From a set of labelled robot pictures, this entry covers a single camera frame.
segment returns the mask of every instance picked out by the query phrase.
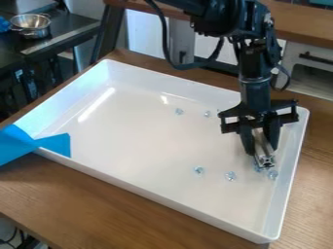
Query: metal nut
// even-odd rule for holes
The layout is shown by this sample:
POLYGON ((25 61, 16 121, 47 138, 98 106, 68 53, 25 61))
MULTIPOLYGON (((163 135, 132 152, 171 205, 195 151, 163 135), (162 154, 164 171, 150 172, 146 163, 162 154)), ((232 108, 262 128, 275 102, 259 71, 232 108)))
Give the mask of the metal nut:
POLYGON ((206 111, 206 112, 204 113, 204 116, 205 116, 206 118, 209 118, 209 117, 211 116, 210 111, 206 111))
POLYGON ((177 109, 175 109, 174 113, 175 113, 176 115, 183 115, 183 114, 184 114, 184 111, 183 111, 182 109, 180 109, 180 108, 177 108, 177 109))
POLYGON ((193 170, 198 174, 198 175, 203 175, 204 174, 204 168, 201 166, 196 166, 193 168, 193 170))
POLYGON ((229 181, 229 182, 234 182, 237 179, 237 175, 234 171, 229 171, 225 173, 224 177, 229 181))

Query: small metal part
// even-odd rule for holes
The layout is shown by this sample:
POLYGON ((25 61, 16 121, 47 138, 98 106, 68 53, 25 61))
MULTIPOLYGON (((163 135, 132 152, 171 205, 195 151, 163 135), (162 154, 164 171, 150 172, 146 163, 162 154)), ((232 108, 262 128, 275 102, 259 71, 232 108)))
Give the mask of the small metal part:
POLYGON ((276 180, 278 177, 278 172, 276 170, 270 170, 267 174, 268 178, 271 180, 276 180))
POLYGON ((174 113, 175 113, 176 115, 183 115, 183 114, 184 114, 184 111, 183 111, 182 109, 180 109, 180 108, 177 108, 177 109, 175 109, 174 113))
POLYGON ((193 168, 193 170, 198 174, 198 175, 203 175, 204 174, 204 168, 201 166, 196 166, 193 168))
POLYGON ((259 168, 272 168, 276 165, 275 152, 267 141, 264 132, 254 130, 255 134, 255 153, 254 159, 259 168))
POLYGON ((204 116, 205 116, 206 118, 209 118, 209 117, 211 116, 211 112, 210 112, 210 111, 206 111, 206 112, 204 113, 204 116))
POLYGON ((224 177, 229 181, 229 182, 234 182, 237 179, 237 175, 234 171, 229 171, 225 173, 224 177))

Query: metal bowl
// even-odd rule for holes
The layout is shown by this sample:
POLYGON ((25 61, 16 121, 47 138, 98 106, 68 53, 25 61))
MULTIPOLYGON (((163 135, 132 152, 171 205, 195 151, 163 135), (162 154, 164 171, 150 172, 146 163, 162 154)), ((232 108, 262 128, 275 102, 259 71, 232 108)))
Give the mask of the metal bowl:
POLYGON ((44 15, 23 14, 11 18, 12 25, 27 29, 41 29, 50 26, 51 21, 44 15))
POLYGON ((23 14, 11 18, 12 30, 26 39, 40 39, 50 34, 51 21, 45 14, 23 14))

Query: wooden table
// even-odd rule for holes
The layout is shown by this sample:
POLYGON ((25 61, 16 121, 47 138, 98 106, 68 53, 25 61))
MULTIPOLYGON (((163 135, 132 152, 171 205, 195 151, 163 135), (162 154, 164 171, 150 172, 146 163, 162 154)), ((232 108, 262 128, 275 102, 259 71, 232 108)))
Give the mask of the wooden table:
MULTIPOLYGON (((292 5, 275 0, 261 0, 269 7, 276 21, 280 39, 333 49, 333 12, 312 7, 292 5)), ((155 14, 144 0, 104 0, 105 4, 155 14)), ((170 18, 189 20, 181 10, 159 4, 170 18)))
MULTIPOLYGON (((139 53, 120 50, 107 57, 238 88, 236 78, 202 69, 175 71, 165 61, 139 53)), ((60 88, 1 125, 12 123, 60 88)), ((270 248, 333 248, 333 103, 289 91, 273 96, 298 98, 312 113, 282 235, 270 248)), ((0 168, 0 200, 0 213, 54 248, 265 248, 32 154, 0 168)))

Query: cable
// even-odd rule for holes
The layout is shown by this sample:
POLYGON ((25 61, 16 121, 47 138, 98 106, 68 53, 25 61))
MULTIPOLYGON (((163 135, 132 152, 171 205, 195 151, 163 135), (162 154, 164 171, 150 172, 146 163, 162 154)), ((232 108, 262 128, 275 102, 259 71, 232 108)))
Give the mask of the cable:
POLYGON ((9 245, 10 247, 12 247, 13 249, 17 249, 14 245, 12 245, 11 243, 6 243, 6 245, 9 245))
POLYGON ((18 229, 15 228, 13 235, 9 239, 7 239, 7 240, 0 239, 0 245, 11 242, 16 237, 17 233, 18 233, 18 229))
POLYGON ((162 10, 159 8, 159 6, 157 6, 157 4, 155 2, 153 2, 153 0, 144 0, 144 1, 156 11, 158 17, 160 18, 161 25, 162 25, 163 53, 165 55, 166 61, 173 68, 175 68, 177 70, 188 70, 188 69, 193 69, 193 68, 197 68, 197 67, 204 67, 204 66, 207 66, 211 61, 214 61, 217 59, 217 57, 220 55, 220 52, 221 52, 223 44, 224 44, 223 37, 220 38, 214 52, 205 61, 194 62, 194 63, 189 63, 189 64, 178 64, 178 65, 174 64, 170 58, 170 53, 169 53, 168 44, 167 44, 167 22, 166 22, 165 15, 162 12, 162 10))
POLYGON ((25 241, 25 236, 24 236, 24 232, 22 230, 19 230, 19 236, 20 236, 20 242, 24 242, 25 241))

